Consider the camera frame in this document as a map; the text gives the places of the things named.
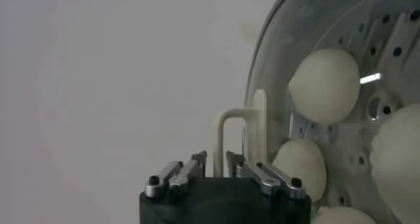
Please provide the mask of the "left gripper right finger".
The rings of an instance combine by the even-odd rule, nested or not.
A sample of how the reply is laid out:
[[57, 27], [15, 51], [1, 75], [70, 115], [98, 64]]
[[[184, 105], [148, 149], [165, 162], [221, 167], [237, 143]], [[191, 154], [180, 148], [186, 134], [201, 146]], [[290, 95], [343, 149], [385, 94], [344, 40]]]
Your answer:
[[260, 191], [267, 196], [277, 192], [285, 193], [291, 199], [306, 198], [306, 188], [298, 177], [289, 177], [272, 164], [248, 162], [241, 154], [228, 151], [226, 153], [229, 176], [252, 178]]

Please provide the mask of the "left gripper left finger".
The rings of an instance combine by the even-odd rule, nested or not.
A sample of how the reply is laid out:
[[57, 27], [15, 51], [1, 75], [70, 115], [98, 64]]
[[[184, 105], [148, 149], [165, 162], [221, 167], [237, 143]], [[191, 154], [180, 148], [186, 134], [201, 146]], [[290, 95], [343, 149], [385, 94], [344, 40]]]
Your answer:
[[144, 187], [148, 198], [159, 198], [167, 191], [184, 194], [188, 187], [196, 180], [205, 177], [207, 152], [201, 151], [191, 155], [185, 164], [181, 161], [172, 161], [157, 175], [149, 176]]

